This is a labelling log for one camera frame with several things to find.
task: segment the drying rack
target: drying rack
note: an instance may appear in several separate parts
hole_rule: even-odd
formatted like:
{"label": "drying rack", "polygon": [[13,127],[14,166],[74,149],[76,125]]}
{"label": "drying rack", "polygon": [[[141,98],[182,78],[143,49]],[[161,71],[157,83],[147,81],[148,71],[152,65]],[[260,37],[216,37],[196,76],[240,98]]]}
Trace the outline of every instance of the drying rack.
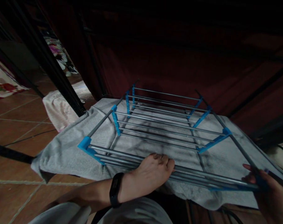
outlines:
{"label": "drying rack", "polygon": [[[109,165],[109,166],[114,166],[114,167],[118,167],[118,168],[122,168],[122,169],[126,169],[126,170],[133,170],[133,169],[136,169],[140,165],[140,163],[144,159],[144,157],[113,150],[117,141],[123,135],[128,136],[128,137],[132,137],[132,138],[143,139],[143,140],[146,140],[146,141],[155,142],[155,143],[159,143],[159,144],[166,144],[166,145],[169,145],[169,146],[172,146],[172,147],[182,148],[184,150],[192,150],[192,151],[197,152],[198,154],[205,152],[206,150],[208,150],[212,146],[214,146],[217,143],[223,141],[224,139],[230,137],[233,140],[233,142],[236,144],[238,149],[241,151],[243,156],[247,159],[249,164],[253,167],[253,169],[257,169],[254,162],[251,160],[251,158],[248,156],[248,154],[244,151],[244,149],[238,143],[236,138],[232,135],[231,131],[225,126],[225,124],[222,122],[222,120],[218,117],[218,115],[213,111],[213,109],[208,105],[206,100],[203,98],[203,96],[197,90],[196,90],[196,92],[199,95],[198,99],[137,88],[137,87],[135,87],[137,82],[138,81],[136,81],[130,87],[130,89],[111,108],[111,110],[104,116],[104,118],[88,134],[88,136],[86,136],[82,140],[82,142],[78,145],[78,147],[80,149],[82,149],[84,152],[86,152],[87,154],[92,156],[94,159],[96,159],[99,163],[101,163],[104,166]],[[190,100],[194,100],[196,102],[196,104],[195,104],[195,106],[191,106],[191,105],[176,103],[176,102],[167,101],[167,100],[158,100],[158,99],[154,99],[154,98],[150,98],[150,97],[138,96],[138,95],[135,95],[135,90],[153,92],[155,94],[164,94],[164,95],[169,95],[169,96],[173,96],[173,97],[187,98],[187,99],[190,99]],[[127,113],[122,113],[122,112],[117,111],[119,103],[124,98],[126,99]],[[178,107],[179,108],[185,108],[185,109],[187,108],[187,109],[189,109],[189,111],[171,108],[171,107],[166,107],[166,106],[156,106],[156,105],[152,105],[152,104],[148,104],[148,103],[140,104],[139,100],[151,101],[151,102],[156,102],[156,103],[159,103],[159,104],[175,106],[176,108],[178,108]],[[206,104],[206,109],[198,108],[199,105],[202,102]],[[145,112],[135,111],[136,108],[138,108],[140,110],[144,110]],[[155,112],[155,114],[149,114],[149,113],[147,113],[147,111]],[[195,111],[200,111],[200,112],[203,112],[203,113],[202,113],[201,116],[196,116],[196,115],[194,115]],[[221,133],[197,128],[197,126],[210,113],[215,116],[215,118],[218,120],[218,122],[223,127]],[[92,145],[91,144],[92,135],[97,131],[97,129],[109,117],[110,114],[112,114],[112,116],[113,116],[116,131],[117,131],[117,134],[118,134],[118,136],[116,137],[111,149]],[[165,114],[175,116],[175,117],[184,118],[184,119],[186,118],[186,121],[182,120],[182,119],[173,119],[173,118],[165,117]],[[118,120],[118,115],[126,116],[127,118],[125,119],[125,121],[121,121],[121,120]],[[191,117],[196,118],[197,121],[191,122],[189,120]],[[167,121],[157,120],[155,118],[160,118],[160,119],[167,120]],[[149,136],[149,137],[157,137],[157,138],[160,138],[162,140],[167,139],[167,140],[171,140],[173,142],[184,143],[185,145],[189,144],[192,147],[186,147],[186,146],[178,145],[178,144],[175,144],[175,143],[167,143],[165,141],[159,141],[159,140],[148,138],[148,137],[145,138],[145,137],[141,137],[141,136],[123,133],[123,131],[125,130],[127,132],[145,134],[145,132],[142,132],[142,131],[139,131],[139,130],[125,128],[125,125],[130,125],[130,126],[138,126],[140,128],[147,128],[147,129],[152,129],[152,130],[155,130],[155,131],[171,133],[171,134],[174,134],[174,135],[181,135],[181,136],[186,137],[186,134],[171,132],[171,131],[164,130],[164,129],[159,129],[159,128],[155,128],[155,127],[150,127],[150,126],[145,126],[145,125],[141,125],[141,124],[135,124],[135,123],[132,123],[132,122],[128,122],[131,119],[139,119],[139,120],[144,120],[144,121],[148,121],[148,122],[153,122],[153,123],[156,123],[156,124],[162,124],[162,125],[168,125],[168,126],[173,126],[173,127],[177,127],[177,128],[189,129],[191,131],[191,135],[188,135],[188,137],[190,137],[190,139],[193,139],[193,141],[184,141],[184,140],[176,139],[176,138],[163,137],[161,135],[157,135],[157,134],[154,134],[154,133],[146,133],[146,135]],[[214,139],[200,138],[200,137],[197,137],[197,136],[194,135],[195,130],[200,131],[200,132],[206,132],[206,133],[214,134],[217,137],[214,138]],[[202,140],[202,141],[207,141],[208,143],[207,144],[198,144],[197,139]],[[105,152],[106,155],[99,154],[97,151]],[[244,181],[241,181],[241,180],[228,178],[228,177],[224,177],[224,176],[220,176],[220,175],[216,175],[216,174],[207,173],[207,172],[205,172],[204,168],[203,168],[204,171],[200,171],[200,170],[195,170],[195,169],[186,168],[186,167],[183,167],[183,166],[177,166],[176,165],[175,170],[176,171],[174,173],[172,173],[172,175],[170,176],[170,178],[169,178],[170,180],[183,182],[183,183],[191,184],[191,185],[198,186],[198,187],[204,187],[204,188],[207,188],[211,191],[225,191],[225,190],[226,191],[257,191],[257,190],[259,190],[259,187],[256,184],[247,183],[247,182],[244,182]]]}

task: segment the forearm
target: forearm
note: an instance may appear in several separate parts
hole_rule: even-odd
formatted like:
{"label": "forearm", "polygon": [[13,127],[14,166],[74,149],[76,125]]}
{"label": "forearm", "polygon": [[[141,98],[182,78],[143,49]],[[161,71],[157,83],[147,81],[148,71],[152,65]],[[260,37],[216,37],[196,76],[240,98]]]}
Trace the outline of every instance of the forearm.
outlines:
{"label": "forearm", "polygon": [[[131,173],[124,174],[118,194],[118,201],[120,203],[143,196],[136,193],[137,191],[134,187],[134,182]],[[43,211],[46,211],[57,204],[74,202],[81,207],[90,206],[91,213],[97,212],[111,205],[109,199],[111,183],[112,179],[107,179],[76,188],[47,205]]]}

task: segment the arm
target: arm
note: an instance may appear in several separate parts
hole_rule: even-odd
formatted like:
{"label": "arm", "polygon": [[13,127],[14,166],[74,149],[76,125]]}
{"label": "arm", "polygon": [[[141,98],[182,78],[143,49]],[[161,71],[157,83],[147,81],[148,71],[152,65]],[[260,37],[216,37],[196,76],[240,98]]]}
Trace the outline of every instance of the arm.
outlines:
{"label": "arm", "polygon": [[[150,194],[168,180],[174,166],[174,160],[167,155],[150,154],[136,170],[124,174],[118,201],[123,203]],[[42,212],[65,202],[74,202],[79,206],[89,205],[91,213],[97,212],[110,206],[111,183],[112,179],[107,179],[76,188],[47,205]]]}
{"label": "arm", "polygon": [[[250,165],[243,164],[243,166],[252,171]],[[260,176],[267,182],[269,190],[254,193],[257,205],[268,223],[283,224],[283,187],[263,170],[260,170]],[[243,179],[253,184],[256,183],[252,172]]]}

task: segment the floral blanket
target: floral blanket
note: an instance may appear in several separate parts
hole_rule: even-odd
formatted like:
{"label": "floral blanket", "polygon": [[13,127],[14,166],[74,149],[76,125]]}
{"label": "floral blanket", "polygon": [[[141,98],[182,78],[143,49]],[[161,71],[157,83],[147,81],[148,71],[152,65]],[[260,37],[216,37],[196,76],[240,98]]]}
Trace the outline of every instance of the floral blanket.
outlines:
{"label": "floral blanket", "polygon": [[0,62],[0,99],[23,92],[27,89],[28,88],[20,85],[10,70]]}

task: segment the wristband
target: wristband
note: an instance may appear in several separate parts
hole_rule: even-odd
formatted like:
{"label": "wristband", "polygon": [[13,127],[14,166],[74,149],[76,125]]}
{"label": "wristband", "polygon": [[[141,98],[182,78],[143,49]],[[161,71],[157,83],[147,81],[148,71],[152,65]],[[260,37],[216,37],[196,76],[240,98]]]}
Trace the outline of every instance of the wristband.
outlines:
{"label": "wristband", "polygon": [[113,177],[113,181],[111,183],[111,187],[109,191],[109,200],[113,208],[118,208],[122,204],[118,202],[118,193],[120,190],[121,181],[122,181],[123,176],[124,176],[124,173],[117,173]]}

